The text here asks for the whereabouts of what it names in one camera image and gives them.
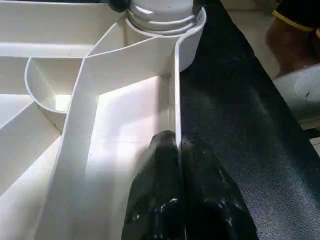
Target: white cap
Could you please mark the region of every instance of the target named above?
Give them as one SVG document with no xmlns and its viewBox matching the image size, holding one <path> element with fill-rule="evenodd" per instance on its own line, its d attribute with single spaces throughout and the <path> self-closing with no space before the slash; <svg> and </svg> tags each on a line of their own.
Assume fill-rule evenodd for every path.
<svg viewBox="0 0 320 240">
<path fill-rule="evenodd" d="M 183 34 L 196 22 L 194 0 L 132 0 L 129 19 L 138 28 L 160 35 Z"/>
</svg>

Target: dark fabric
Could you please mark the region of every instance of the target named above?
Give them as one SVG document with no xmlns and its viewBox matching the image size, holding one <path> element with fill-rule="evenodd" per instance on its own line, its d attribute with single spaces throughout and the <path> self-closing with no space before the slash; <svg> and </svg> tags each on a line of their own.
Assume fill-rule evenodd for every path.
<svg viewBox="0 0 320 240">
<path fill-rule="evenodd" d="M 201 136 L 182 138 L 188 240 L 258 240 L 242 194 Z"/>
<path fill-rule="evenodd" d="M 287 19 L 309 28 L 320 27 L 320 1 L 283 0 L 276 11 Z"/>
<path fill-rule="evenodd" d="M 221 3 L 205 8 L 195 60 L 180 74 L 182 132 L 210 144 L 260 240 L 318 240 L 319 157 Z"/>
</svg>

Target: white surface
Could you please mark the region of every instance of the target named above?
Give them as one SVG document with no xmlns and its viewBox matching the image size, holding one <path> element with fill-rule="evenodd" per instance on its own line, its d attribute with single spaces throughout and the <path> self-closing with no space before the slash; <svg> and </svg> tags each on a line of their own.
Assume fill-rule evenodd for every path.
<svg viewBox="0 0 320 240">
<path fill-rule="evenodd" d="M 282 97 L 300 121 L 320 116 L 320 65 L 281 76 L 274 81 Z"/>
<path fill-rule="evenodd" d="M 59 144 L 60 137 L 0 196 L 1 240 L 32 239 Z"/>
<path fill-rule="evenodd" d="M 0 1 L 0 20 L 0 240 L 119 239 L 152 136 L 180 143 L 204 9 L 171 36 L 105 4 Z"/>
<path fill-rule="evenodd" d="M 0 56 L 83 57 L 123 13 L 107 4 L 0 1 Z"/>
</svg>

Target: plastic divider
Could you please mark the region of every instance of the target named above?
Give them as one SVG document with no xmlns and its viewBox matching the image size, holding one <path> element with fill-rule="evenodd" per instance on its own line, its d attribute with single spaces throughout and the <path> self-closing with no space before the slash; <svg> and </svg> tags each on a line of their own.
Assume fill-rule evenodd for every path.
<svg viewBox="0 0 320 240">
<path fill-rule="evenodd" d="M 151 38 L 83 61 L 35 240 L 119 239 L 150 139 L 176 130 L 176 41 Z"/>
<path fill-rule="evenodd" d="M 81 58 L 30 58 L 25 86 L 34 101 L 62 131 Z"/>
</svg>

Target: curved plastic edge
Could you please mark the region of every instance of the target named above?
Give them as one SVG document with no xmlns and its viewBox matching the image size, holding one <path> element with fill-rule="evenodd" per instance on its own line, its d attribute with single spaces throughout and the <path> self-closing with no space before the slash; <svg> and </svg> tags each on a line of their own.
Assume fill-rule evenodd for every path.
<svg viewBox="0 0 320 240">
<path fill-rule="evenodd" d="M 71 97 L 71 100 L 70 100 L 70 105 L 73 103 L 74 101 L 74 95 L 75 95 L 75 91 L 77 89 L 77 86 L 78 86 L 78 82 L 79 82 L 79 78 L 80 78 L 80 75 L 82 73 L 82 70 L 83 70 L 83 67 L 84 67 L 84 64 L 85 64 L 85 58 L 82 59 L 82 62 L 81 62 L 81 66 L 80 66 L 80 69 L 79 69 L 79 73 L 78 73 L 78 76 L 76 78 L 76 81 L 75 81 L 75 84 L 74 84 L 74 88 L 73 88 L 73 91 L 72 91 L 72 97 Z M 61 149 L 62 149 L 62 146 L 64 144 L 64 139 L 65 139 L 65 135 L 66 135 L 66 132 L 67 132 L 67 126 L 68 126 L 68 122 L 69 122 L 69 111 L 66 113 L 66 116 L 65 116 L 65 123 L 64 123 L 64 126 L 63 126 L 63 129 L 62 129 L 62 134 L 61 134 L 61 142 L 60 142 L 60 146 L 58 148 L 58 151 L 57 151 L 57 154 L 56 154 L 56 161 L 54 162 L 54 165 L 53 165 L 53 169 L 52 169 L 52 173 L 51 173 L 51 176 L 50 176 L 50 180 L 49 180 L 49 186 L 47 188 L 47 192 L 46 192 L 46 195 L 45 195 L 45 200 L 44 200 L 44 205 L 43 207 L 41 208 L 38 216 L 37 216 L 37 219 L 36 219 L 36 224 L 35 224 L 35 227 L 34 227 L 34 232 L 31 234 L 32 235 L 32 240 L 40 240 L 41 239 L 41 233 L 39 233 L 39 229 L 40 229 L 40 225 L 41 225 L 41 221 L 43 219 L 43 216 L 45 214 L 45 210 L 47 210 L 47 207 L 46 205 L 48 204 L 48 198 L 50 197 L 50 193 L 52 191 L 52 188 L 54 187 L 55 185 L 55 174 L 56 174 L 56 170 L 57 170 L 57 166 L 59 164 L 59 158 L 60 158 L 60 155 L 61 155 Z M 64 225 L 65 222 L 63 222 L 64 219 L 61 219 L 61 222 L 60 222 L 60 226 Z"/>
<path fill-rule="evenodd" d="M 59 110 L 54 110 L 49 108 L 48 106 L 44 105 L 41 103 L 33 94 L 33 91 L 31 90 L 29 86 L 29 70 L 30 70 L 30 65 L 33 61 L 33 57 L 30 57 L 26 63 L 25 66 L 25 71 L 24 71 L 24 84 L 25 88 L 32 98 L 32 100 L 41 108 L 44 110 L 44 114 L 48 117 L 48 119 L 60 130 L 62 131 L 64 128 L 65 120 L 66 120 L 66 115 L 67 111 L 59 111 Z M 61 57 L 45 57 L 44 59 L 61 59 Z M 63 57 L 63 59 L 81 59 L 80 57 Z"/>
</svg>

